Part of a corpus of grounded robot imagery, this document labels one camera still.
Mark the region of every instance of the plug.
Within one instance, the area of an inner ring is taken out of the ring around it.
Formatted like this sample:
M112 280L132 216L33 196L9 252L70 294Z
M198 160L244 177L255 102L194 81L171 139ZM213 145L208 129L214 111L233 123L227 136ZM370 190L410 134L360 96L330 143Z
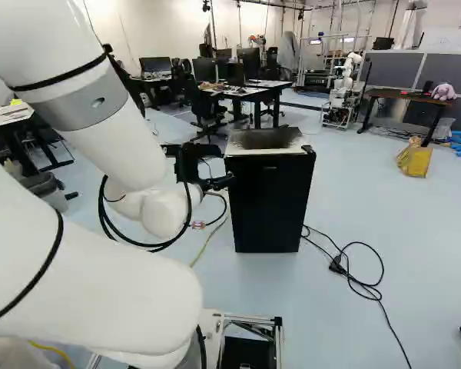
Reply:
M330 269L333 273L344 275L347 271L345 270L344 267L341 266L340 263L341 263L341 254L333 258L328 269Z

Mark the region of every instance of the silver band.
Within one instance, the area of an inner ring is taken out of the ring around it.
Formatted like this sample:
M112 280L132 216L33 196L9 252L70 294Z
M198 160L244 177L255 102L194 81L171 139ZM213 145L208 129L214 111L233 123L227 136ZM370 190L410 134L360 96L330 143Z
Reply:
M114 69L80 90L30 104L54 129L77 131L111 117L126 103L128 92Z

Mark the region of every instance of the pink stuffed animal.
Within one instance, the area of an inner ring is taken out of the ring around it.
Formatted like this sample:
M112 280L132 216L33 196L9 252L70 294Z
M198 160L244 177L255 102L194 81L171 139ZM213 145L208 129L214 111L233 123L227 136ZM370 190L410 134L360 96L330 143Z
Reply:
M452 85L449 83L442 83L433 90L432 97L436 100L445 101L457 98L458 96L454 92L454 87Z

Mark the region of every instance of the black band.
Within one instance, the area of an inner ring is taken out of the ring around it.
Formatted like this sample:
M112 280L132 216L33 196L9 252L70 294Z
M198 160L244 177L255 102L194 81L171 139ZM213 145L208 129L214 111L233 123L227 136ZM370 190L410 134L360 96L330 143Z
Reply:
M56 211L56 215L58 216L58 230L56 231L55 242L53 246L51 246L51 250L48 253L48 256L39 269L38 273L31 279L31 281L25 286L25 288L18 294L12 301L10 301L4 308L0 310L0 318L7 314L10 310L15 308L15 306L22 301L23 298L27 296L29 292L31 292L32 288L39 282L39 280L45 275L46 271L48 270L51 262L55 258L56 251L58 251L58 247L60 246L61 236L63 236L63 218L61 214Z
M123 194L118 200L108 200L104 195L102 195L102 197L104 198L104 201L106 202L118 202L126 198L126 194Z
M31 83L30 85L22 85L22 86L15 86L15 87L9 86L9 88L15 92L23 92L23 91L30 91L30 90L36 90L38 88L48 87L48 86L54 85L55 83L59 83L66 79L75 77L76 75L80 75L81 73L84 73L85 71L88 71L89 69L92 69L96 65L101 64L106 59L107 56L108 56L107 54L103 53L101 56L97 57L96 59L94 59L93 61L90 61L89 63L85 65L82 65L81 67L72 69L71 71L67 71L66 73L63 73L62 75L57 75L56 77L45 79L44 81Z

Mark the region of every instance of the desk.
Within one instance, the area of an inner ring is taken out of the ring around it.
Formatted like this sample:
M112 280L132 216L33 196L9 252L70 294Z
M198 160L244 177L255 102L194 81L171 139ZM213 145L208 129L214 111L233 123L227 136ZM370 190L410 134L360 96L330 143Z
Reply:
M145 91L145 93L148 96L148 99L151 101L152 108L159 110L159 104L156 99L156 97L152 94L152 88L157 88L157 87L170 87L172 83L172 77L167 76L167 77L157 77L157 78L141 78L141 77L134 77L131 76L130 79L132 81L136 81L141 83L142 89Z
M430 140L432 139L433 132L436 130L436 127L439 124L440 117L442 117L444 108L446 106L451 106L453 104L451 101L440 101L430 97L416 96L411 94L401 94L401 90L396 90L393 88L373 88L372 90L367 91L365 95L370 97L369 107L367 108L366 117L363 120L362 127L357 131L357 133L362 133L365 130L369 129L370 114L372 113L374 103L378 98L402 98L404 100L426 102L427 104L434 104L437 107L439 107L437 109L437 114L432 123L432 126L429 129L429 133L422 142L422 147L424 148L426 148L429 145Z
M261 128L261 102L270 99L271 91L267 88L253 88L246 87L245 93L239 93L235 90L217 90L215 88L205 88L202 91L211 94L219 94L222 98L228 98L232 100L234 110L234 120L239 121L243 119L243 115L240 109L241 101L248 101L254 103L254 127Z
M266 88L270 90L274 100L274 128L278 128L278 115L280 114L280 95L285 88L289 88L294 83L291 81L268 81L266 79L251 79L246 81L246 86Z
M17 111L14 113L14 115L19 114L22 114L22 111ZM73 160L56 160L55 155L48 147L48 143L40 135L38 126L34 123L35 119L38 119L38 116L35 114L34 110L29 105L27 105L27 111L24 111L23 116L21 117L8 119L6 116L0 115L0 136L3 137L5 143L8 146L8 149L10 150L14 158L16 158L19 161L19 163L21 163L23 175L25 177L36 175L40 171L50 171L52 169L60 168L65 165L72 164L74 162ZM48 165L47 167L41 169L36 168L35 164L32 162L28 154L25 152L22 143L15 137L15 131L18 129L19 125L27 126L27 128L31 131L32 135L34 136L39 147L45 153L48 160L51 162L51 165Z

